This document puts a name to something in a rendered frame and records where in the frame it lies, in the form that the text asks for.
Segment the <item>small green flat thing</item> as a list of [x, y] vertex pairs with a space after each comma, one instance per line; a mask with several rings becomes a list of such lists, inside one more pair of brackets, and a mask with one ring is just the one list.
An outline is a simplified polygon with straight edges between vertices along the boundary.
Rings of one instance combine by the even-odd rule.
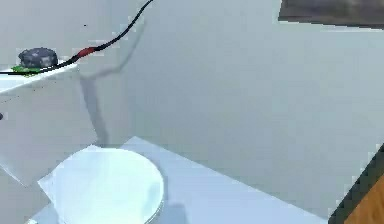
[[40, 72], [39, 68], [27, 68], [21, 65], [14, 66], [11, 68], [11, 70], [24, 77], [35, 76]]

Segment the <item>pale blue flat slab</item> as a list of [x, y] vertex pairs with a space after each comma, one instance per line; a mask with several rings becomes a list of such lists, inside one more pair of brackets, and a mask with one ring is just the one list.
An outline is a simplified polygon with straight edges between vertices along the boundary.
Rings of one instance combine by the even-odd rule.
[[[90, 145], [80, 151], [102, 149], [138, 153], [160, 170], [164, 200], [145, 224], [327, 224], [324, 218], [143, 139], [133, 137], [115, 147]], [[65, 224], [53, 204], [55, 169], [38, 181], [50, 202], [28, 224]]]

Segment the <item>brown wooden door black edge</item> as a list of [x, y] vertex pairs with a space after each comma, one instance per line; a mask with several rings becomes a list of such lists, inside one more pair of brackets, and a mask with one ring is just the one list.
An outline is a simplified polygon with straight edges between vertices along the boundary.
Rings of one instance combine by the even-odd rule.
[[384, 143], [331, 214], [328, 224], [384, 224]]

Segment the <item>white round lid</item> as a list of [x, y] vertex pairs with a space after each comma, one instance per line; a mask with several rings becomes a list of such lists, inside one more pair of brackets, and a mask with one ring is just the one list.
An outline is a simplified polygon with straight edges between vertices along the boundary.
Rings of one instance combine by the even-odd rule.
[[145, 224], [164, 200], [164, 178], [128, 150], [83, 150], [58, 166], [53, 204], [65, 224]]

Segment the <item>dark framed picture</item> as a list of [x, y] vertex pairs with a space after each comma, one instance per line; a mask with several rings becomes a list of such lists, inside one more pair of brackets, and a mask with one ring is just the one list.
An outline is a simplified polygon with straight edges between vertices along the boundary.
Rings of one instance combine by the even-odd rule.
[[384, 0], [282, 0], [278, 20], [384, 30]]

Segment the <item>chiseled grey arrowhead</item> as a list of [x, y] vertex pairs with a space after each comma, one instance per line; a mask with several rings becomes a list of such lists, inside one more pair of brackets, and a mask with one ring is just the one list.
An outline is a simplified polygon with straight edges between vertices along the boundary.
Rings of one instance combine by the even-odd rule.
[[47, 68], [58, 64], [58, 57], [54, 50], [37, 47], [25, 49], [18, 54], [20, 64], [25, 68]]

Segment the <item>thin black rod red band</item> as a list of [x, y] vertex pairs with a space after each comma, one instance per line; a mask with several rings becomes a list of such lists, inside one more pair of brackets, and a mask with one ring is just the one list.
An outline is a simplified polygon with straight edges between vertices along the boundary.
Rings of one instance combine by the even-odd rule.
[[[110, 41], [108, 42], [105, 42], [101, 45], [98, 45], [98, 46], [89, 46], [89, 47], [86, 47], [86, 48], [83, 48], [81, 50], [79, 50], [76, 54], [74, 54], [73, 56], [71, 56], [69, 59], [65, 60], [65, 61], [62, 61], [60, 62], [59, 59], [58, 59], [58, 64], [57, 65], [53, 65], [51, 67], [47, 67], [47, 68], [42, 68], [40, 69], [40, 72], [38, 74], [42, 74], [42, 73], [46, 73], [46, 72], [50, 72], [50, 71], [54, 71], [54, 70], [57, 70], [57, 69], [61, 69], [61, 68], [64, 68], [66, 66], [69, 66], [69, 65], [72, 65], [72, 64], [75, 64], [78, 60], [80, 60], [81, 58], [84, 58], [90, 54], [93, 54], [95, 52], [100, 52], [100, 51], [103, 51], [105, 50], [106, 48], [112, 46], [113, 44], [115, 44], [116, 42], [118, 42], [120, 39], [122, 39], [135, 25], [135, 23], [139, 20], [140, 16], [142, 15], [142, 13], [144, 12], [144, 10], [153, 2], [154, 0], [147, 0], [140, 8], [139, 10], [137, 11], [137, 14], [134, 16], [134, 18], [132, 19], [132, 21], [129, 23], [129, 25], [119, 34], [117, 35], [116, 37], [114, 37], [113, 39], [111, 39]], [[9, 71], [0, 71], [0, 74], [1, 75], [14, 75], [14, 76], [21, 76], [19, 75], [18, 73], [16, 72], [13, 72], [12, 70]]]

